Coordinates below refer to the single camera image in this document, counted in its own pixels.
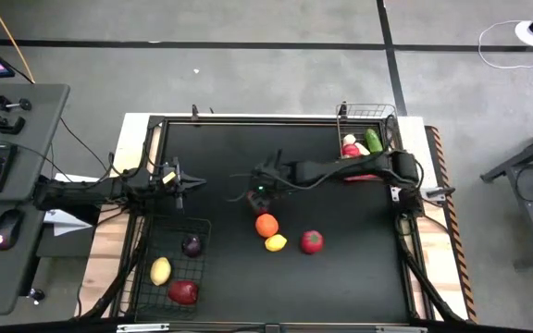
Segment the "toy fruit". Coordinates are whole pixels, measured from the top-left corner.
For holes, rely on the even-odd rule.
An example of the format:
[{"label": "toy fruit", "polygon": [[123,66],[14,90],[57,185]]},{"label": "toy fruit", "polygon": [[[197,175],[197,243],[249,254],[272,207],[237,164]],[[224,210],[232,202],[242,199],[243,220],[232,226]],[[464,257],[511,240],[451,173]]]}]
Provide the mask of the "toy fruit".
[{"label": "toy fruit", "polygon": [[361,153],[359,153],[359,148],[357,148],[354,144],[345,144],[342,146],[342,157],[356,157],[361,156]]},{"label": "toy fruit", "polygon": [[347,134],[347,135],[344,136],[344,138],[342,138],[342,145],[354,144],[356,141],[357,141],[357,139],[355,138],[354,135]]},{"label": "toy fruit", "polygon": [[275,235],[275,236],[272,236],[266,239],[265,247],[267,250],[271,252],[276,252],[282,249],[286,243],[287,243],[287,240],[285,239],[285,237],[278,234],[278,235]]},{"label": "toy fruit", "polygon": [[269,238],[279,231],[279,223],[271,214],[262,214],[256,219],[256,231],[262,237]]},{"label": "toy fruit", "polygon": [[186,235],[182,240],[182,253],[190,258],[197,257],[202,249],[201,239],[197,235]]},{"label": "toy fruit", "polygon": [[161,286],[166,283],[167,279],[170,277],[171,271],[172,267],[170,266],[170,262],[167,258],[161,257],[155,259],[149,275],[156,286]]},{"label": "toy fruit", "polygon": [[379,153],[383,150],[379,136],[373,129],[366,130],[366,143],[371,153]]},{"label": "toy fruit", "polygon": [[320,252],[324,247],[324,238],[315,230],[306,231],[302,236],[301,245],[304,253],[314,254]]},{"label": "toy fruit", "polygon": [[359,154],[361,154],[363,156],[369,155],[369,151],[367,150],[367,148],[364,147],[363,144],[361,144],[359,142],[356,142],[355,143],[355,147],[357,147],[357,149],[359,149]]},{"label": "toy fruit", "polygon": [[199,287],[192,281],[176,281],[170,285],[167,296],[178,304],[195,304],[199,296]]}]

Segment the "green vegetable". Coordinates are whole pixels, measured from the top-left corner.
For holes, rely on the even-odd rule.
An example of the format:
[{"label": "green vegetable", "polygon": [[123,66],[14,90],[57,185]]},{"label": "green vegetable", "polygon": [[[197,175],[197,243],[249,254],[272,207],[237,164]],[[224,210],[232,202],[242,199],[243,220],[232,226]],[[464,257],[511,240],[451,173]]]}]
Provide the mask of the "green vegetable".
[{"label": "green vegetable", "polygon": [[366,130],[366,143],[371,153],[379,153],[383,150],[378,134],[373,129]]}]

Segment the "white stand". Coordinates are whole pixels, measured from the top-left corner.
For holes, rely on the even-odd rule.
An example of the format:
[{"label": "white stand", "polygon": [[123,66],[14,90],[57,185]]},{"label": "white stand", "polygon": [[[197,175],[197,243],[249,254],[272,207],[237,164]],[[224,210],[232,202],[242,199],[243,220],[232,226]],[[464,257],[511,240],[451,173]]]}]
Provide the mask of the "white stand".
[{"label": "white stand", "polygon": [[533,46],[533,32],[529,30],[531,21],[521,21],[515,26],[515,34],[522,42]]}]

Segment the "gray floor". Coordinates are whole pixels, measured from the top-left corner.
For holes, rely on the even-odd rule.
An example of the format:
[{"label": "gray floor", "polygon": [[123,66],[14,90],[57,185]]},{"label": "gray floor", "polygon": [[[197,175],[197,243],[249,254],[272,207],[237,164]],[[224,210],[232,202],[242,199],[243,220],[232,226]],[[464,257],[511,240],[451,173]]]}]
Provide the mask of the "gray floor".
[{"label": "gray floor", "polygon": [[[533,1],[523,0],[389,0],[386,8],[395,43],[474,45],[493,23],[533,18]],[[382,42],[374,0],[0,0],[0,10],[25,39]],[[495,29],[486,42],[516,44],[512,28]],[[23,50],[38,82],[71,86],[64,118],[101,155],[115,149],[127,112],[188,112],[197,104],[202,112],[327,114],[343,100],[394,103],[383,51]],[[12,48],[0,53],[21,65]],[[489,58],[533,62],[533,54]],[[397,61],[408,114],[441,132],[480,322],[533,328],[533,270],[512,267],[533,254],[533,235],[505,179],[478,178],[533,135],[533,69],[489,68],[475,53],[403,52]],[[64,171],[100,172],[63,129],[55,146]],[[20,303],[0,324],[69,318],[84,266],[64,262],[39,271],[37,283],[55,297],[38,308]]]}]

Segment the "black wire basket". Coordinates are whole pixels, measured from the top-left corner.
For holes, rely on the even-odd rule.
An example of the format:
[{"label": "black wire basket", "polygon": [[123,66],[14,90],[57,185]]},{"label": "black wire basket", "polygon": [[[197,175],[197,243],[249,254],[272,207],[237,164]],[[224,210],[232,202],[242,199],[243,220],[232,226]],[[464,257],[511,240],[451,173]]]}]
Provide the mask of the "black wire basket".
[{"label": "black wire basket", "polygon": [[[140,322],[193,319],[196,304],[180,305],[173,302],[167,296],[167,291],[175,281],[188,280],[198,286],[198,298],[203,297],[202,281],[211,222],[185,216],[147,216],[145,228],[143,222],[138,223],[141,223],[136,227],[138,236],[145,237],[146,250],[127,279],[119,311],[123,315],[135,315],[135,320]],[[182,240],[192,234],[200,238],[203,246],[202,253],[194,258],[185,255],[181,249]],[[152,283],[150,272],[155,259],[160,257],[168,259],[171,273],[165,284],[156,286]]]}]

